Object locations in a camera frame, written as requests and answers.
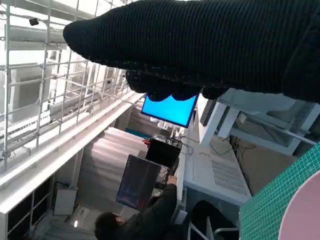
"hand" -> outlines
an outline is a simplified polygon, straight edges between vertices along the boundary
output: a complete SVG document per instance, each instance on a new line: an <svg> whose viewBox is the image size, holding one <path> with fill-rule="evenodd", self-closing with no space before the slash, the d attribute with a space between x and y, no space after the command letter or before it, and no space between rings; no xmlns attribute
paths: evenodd
<svg viewBox="0 0 320 240"><path fill-rule="evenodd" d="M168 176L168 181L166 182L169 184L177 185L177 177L176 176Z"/></svg>

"black hair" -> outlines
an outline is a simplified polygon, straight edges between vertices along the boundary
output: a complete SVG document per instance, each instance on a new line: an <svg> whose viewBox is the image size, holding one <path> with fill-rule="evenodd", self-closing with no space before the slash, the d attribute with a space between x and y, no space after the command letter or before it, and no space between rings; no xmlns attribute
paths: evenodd
<svg viewBox="0 0 320 240"><path fill-rule="evenodd" d="M113 237L119 228L116 217L112 212L105 212L96 219L94 234L98 240L109 240Z"/></svg>

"pink round object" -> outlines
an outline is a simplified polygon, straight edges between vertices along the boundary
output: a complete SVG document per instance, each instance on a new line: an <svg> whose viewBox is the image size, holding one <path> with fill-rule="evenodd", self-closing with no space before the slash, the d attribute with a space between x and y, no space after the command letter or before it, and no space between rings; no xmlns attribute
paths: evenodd
<svg viewBox="0 0 320 240"><path fill-rule="evenodd" d="M284 212L278 240L320 239L320 171L305 181Z"/></svg>

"green tile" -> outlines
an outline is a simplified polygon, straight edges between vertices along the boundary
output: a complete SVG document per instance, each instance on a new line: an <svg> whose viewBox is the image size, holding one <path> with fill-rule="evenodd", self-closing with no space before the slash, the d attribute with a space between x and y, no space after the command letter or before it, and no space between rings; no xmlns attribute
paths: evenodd
<svg viewBox="0 0 320 240"><path fill-rule="evenodd" d="M241 240L277 240L291 198L319 170L318 143L240 208Z"/></svg>

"white table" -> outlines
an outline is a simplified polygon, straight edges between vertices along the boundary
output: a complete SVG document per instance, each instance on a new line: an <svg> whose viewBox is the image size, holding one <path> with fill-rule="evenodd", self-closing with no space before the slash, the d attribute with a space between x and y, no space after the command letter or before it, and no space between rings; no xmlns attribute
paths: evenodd
<svg viewBox="0 0 320 240"><path fill-rule="evenodd" d="M188 128L187 137L197 142L200 129L197 122L194 125L192 123L193 121ZM177 198L182 200L182 205L185 203L185 189L194 189L237 206L250 199L251 193L233 150L218 156L211 148L190 139L183 138L182 141L193 148L193 154L188 155L185 154L188 153L186 147L183 147L179 156L179 168L176 172ZM218 137L213 138L211 144L219 153L231 149L228 141L221 141Z"/></svg>
<svg viewBox="0 0 320 240"><path fill-rule="evenodd" d="M208 124L206 126L203 126L200 123L200 118L207 101L208 100L201 94L199 95L197 102L198 111L196 116L196 121L198 122L199 126L199 142L200 145L204 147L209 146L210 139L213 135L219 136L221 138L234 136L255 145L260 145L272 151L290 156L294 153L301 142L300 139L279 133L278 131L269 129L265 125L257 122L252 122L250 120L245 120L245 122L236 121L238 115L243 115L243 113L238 108L234 108L219 102L219 99L215 104ZM252 117L263 119L264 121L267 121L284 129L290 129L295 125L295 127L298 129L308 131L320 114L320 105L299 101L287 112L282 111L278 112L277 114L282 116L292 115L292 118L290 118L292 121L286 122L263 112L254 114L252 115ZM304 134L301 132L298 133L298 135L302 137L304 136Z"/></svg>

